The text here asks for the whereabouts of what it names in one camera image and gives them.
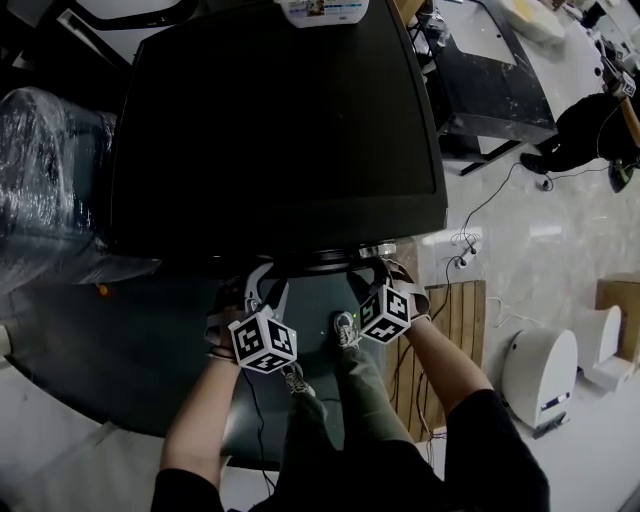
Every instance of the green pants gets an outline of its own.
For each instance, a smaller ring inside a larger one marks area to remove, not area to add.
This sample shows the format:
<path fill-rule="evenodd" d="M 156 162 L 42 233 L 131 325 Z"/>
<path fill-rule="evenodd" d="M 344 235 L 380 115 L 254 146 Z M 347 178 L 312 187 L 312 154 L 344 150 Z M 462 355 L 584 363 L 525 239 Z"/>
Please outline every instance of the green pants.
<path fill-rule="evenodd" d="M 395 411 L 372 357 L 355 348 L 346 349 L 336 365 L 336 380 L 342 402 L 345 448 L 377 441 L 413 443 Z M 330 458 L 335 448 L 324 424 L 322 403 L 307 393 L 293 395 L 289 427 L 278 488 L 300 474 L 313 477 L 322 459 Z"/>

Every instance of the shoe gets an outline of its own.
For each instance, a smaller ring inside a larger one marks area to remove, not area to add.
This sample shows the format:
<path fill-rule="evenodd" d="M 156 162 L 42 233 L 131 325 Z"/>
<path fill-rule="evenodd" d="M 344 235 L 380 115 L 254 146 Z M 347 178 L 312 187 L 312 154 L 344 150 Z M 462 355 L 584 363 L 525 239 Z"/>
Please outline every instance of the shoe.
<path fill-rule="evenodd" d="M 360 348 L 360 336 L 353 321 L 353 315 L 348 311 L 336 313 L 333 317 L 333 329 L 338 335 L 338 346 L 344 350 L 348 347 Z"/>
<path fill-rule="evenodd" d="M 535 172 L 536 174 L 545 175 L 549 172 L 548 169 L 543 168 L 540 165 L 542 157 L 538 155 L 532 155 L 531 153 L 522 153 L 520 155 L 520 163 L 524 165 L 531 172 Z"/>
<path fill-rule="evenodd" d="M 280 373 L 284 375 L 284 381 L 289 388 L 289 393 L 292 395 L 308 393 L 311 396 L 316 396 L 315 390 L 304 381 L 304 373 L 302 373 L 302 367 L 298 363 L 288 364 L 280 370 Z"/>

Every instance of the white container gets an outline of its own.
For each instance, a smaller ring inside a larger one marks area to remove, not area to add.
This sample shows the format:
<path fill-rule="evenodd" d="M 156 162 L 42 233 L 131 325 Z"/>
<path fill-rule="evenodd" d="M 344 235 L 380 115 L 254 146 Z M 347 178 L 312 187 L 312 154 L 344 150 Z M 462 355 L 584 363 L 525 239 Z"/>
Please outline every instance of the white container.
<path fill-rule="evenodd" d="M 502 393 L 516 416 L 537 429 L 567 412 L 577 366 L 573 332 L 547 328 L 522 331 L 509 347 Z"/>
<path fill-rule="evenodd" d="M 369 0 L 275 0 L 289 22 L 298 28 L 358 23 L 367 12 Z"/>

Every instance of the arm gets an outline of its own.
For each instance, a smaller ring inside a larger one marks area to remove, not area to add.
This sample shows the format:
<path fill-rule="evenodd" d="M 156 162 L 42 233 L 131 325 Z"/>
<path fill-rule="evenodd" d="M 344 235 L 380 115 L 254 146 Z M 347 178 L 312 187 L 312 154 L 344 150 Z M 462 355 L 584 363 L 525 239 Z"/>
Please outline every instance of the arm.
<path fill-rule="evenodd" d="M 481 389 L 493 389 L 482 370 L 426 318 L 413 322 L 406 333 L 445 414 Z"/>
<path fill-rule="evenodd" d="M 239 373 L 234 363 L 220 359 L 209 363 L 171 425 L 161 470 L 189 471 L 220 487 L 222 437 Z"/>

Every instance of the black table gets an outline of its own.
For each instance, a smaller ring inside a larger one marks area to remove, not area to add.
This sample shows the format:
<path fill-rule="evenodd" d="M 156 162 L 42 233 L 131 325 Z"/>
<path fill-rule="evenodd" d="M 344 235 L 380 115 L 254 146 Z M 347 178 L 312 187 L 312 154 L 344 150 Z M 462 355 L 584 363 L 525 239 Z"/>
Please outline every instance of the black table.
<path fill-rule="evenodd" d="M 436 65 L 435 73 L 429 74 L 427 91 L 442 158 L 472 162 L 462 170 L 463 176 L 524 143 L 539 144 L 557 133 L 542 86 L 499 7 L 493 0 L 465 1 L 475 1 L 487 9 L 516 65 L 461 52 L 453 35 L 445 47 L 440 47 L 439 34 L 427 29 L 426 18 L 419 18 Z M 483 154 L 478 136 L 506 142 Z"/>

